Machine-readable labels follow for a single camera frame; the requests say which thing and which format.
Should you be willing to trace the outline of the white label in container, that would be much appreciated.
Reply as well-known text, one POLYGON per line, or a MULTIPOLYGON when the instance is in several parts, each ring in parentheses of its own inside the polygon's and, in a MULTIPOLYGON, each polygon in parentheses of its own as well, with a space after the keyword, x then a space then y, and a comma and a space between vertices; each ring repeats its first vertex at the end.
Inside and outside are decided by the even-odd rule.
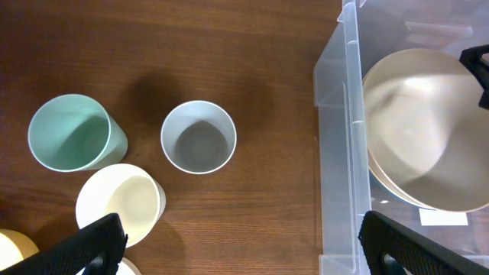
POLYGON ((468 226, 465 212, 444 212, 419 209, 421 226, 468 226))

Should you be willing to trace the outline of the clear plastic storage container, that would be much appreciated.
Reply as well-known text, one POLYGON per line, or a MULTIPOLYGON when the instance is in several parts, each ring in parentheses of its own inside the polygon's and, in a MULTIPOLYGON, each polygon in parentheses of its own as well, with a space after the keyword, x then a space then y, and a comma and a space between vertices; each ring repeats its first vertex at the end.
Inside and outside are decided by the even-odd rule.
POLYGON ((468 226, 421 226, 419 207, 398 199, 368 171, 361 81, 383 57, 430 48, 454 57, 488 42, 486 1, 344 1, 313 71, 319 111, 322 274, 366 274, 358 240, 376 210, 482 266, 488 264, 488 211, 468 226))

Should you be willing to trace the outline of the cream white plastic cup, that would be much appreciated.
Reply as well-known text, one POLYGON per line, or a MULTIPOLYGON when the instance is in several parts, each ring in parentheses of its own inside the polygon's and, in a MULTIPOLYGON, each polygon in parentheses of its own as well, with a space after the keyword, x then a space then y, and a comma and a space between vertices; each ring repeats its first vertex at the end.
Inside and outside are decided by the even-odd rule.
POLYGON ((76 222, 80 228, 107 214, 118 214, 126 247, 142 241, 157 224, 166 207, 161 185, 145 170, 117 163, 94 173, 83 185, 76 200, 76 222))

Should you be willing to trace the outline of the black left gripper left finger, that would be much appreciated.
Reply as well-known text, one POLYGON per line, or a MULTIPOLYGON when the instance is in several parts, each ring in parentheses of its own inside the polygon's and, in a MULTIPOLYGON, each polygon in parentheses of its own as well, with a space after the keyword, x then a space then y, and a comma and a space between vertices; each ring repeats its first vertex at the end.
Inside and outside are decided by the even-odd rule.
POLYGON ((81 228, 46 251, 3 270, 4 275, 116 275, 128 235, 121 219, 110 213, 81 228))

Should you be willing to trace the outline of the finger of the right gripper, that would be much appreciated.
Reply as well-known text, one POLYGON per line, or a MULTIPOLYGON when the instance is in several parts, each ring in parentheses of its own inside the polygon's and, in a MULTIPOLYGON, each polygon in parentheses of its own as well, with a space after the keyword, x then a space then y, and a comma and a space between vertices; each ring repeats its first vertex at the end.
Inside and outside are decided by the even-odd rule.
POLYGON ((488 53, 489 45, 470 47, 461 52, 459 62, 475 77, 483 89, 478 106, 488 110, 488 64, 483 55, 488 53))

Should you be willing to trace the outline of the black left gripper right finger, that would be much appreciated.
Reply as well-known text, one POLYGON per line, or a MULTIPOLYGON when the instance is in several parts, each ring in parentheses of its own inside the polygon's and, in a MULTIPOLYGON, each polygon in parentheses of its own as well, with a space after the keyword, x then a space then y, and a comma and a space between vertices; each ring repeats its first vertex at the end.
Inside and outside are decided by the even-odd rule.
POLYGON ((488 269, 376 212, 358 236, 372 274, 488 275, 488 269))

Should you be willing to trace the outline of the white small bowl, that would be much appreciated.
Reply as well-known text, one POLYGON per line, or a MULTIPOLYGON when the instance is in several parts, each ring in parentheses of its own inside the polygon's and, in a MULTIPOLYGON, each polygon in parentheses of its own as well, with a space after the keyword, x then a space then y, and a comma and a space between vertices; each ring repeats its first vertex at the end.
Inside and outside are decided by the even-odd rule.
POLYGON ((116 275, 141 275, 140 270, 126 257, 118 264, 116 275))

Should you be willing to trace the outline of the yellow small bowl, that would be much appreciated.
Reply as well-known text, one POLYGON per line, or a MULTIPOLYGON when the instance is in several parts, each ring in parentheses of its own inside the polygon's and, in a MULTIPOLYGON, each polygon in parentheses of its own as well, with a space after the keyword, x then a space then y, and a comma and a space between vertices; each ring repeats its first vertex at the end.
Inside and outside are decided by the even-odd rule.
POLYGON ((36 254, 37 245, 26 235, 8 229, 1 229, 1 270, 5 270, 36 254))

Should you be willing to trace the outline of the mint green plastic cup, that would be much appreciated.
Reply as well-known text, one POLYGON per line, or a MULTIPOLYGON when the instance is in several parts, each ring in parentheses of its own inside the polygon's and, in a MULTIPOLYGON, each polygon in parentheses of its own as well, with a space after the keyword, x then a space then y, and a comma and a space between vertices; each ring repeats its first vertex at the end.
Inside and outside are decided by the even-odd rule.
POLYGON ((28 146, 49 170, 98 170, 120 162, 128 139, 118 123, 87 95, 61 95, 43 104, 28 127, 28 146))

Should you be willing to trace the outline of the cream bowl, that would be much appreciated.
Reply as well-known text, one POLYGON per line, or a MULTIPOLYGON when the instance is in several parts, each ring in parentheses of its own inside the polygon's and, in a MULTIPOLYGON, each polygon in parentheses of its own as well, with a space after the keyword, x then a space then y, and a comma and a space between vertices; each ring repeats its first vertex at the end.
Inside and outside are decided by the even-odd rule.
POLYGON ((423 207, 423 204, 413 197, 404 192, 400 187, 398 187, 393 180, 380 168, 379 164, 373 160, 369 160, 369 169, 373 174, 374 178, 382 185, 387 191, 395 195, 398 199, 403 200, 411 205, 417 207, 423 207))
POLYGON ((473 212, 488 204, 488 110, 459 57, 400 50, 363 80, 368 161, 421 208, 473 212))

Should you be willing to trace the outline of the grey plastic cup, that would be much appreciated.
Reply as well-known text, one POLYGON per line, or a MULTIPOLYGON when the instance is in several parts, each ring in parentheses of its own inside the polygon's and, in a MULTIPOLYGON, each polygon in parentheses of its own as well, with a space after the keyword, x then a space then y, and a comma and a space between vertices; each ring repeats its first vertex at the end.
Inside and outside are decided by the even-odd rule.
POLYGON ((223 168, 237 147, 232 117, 213 102, 184 102, 169 112, 160 130, 166 158, 177 169, 203 175, 223 168))

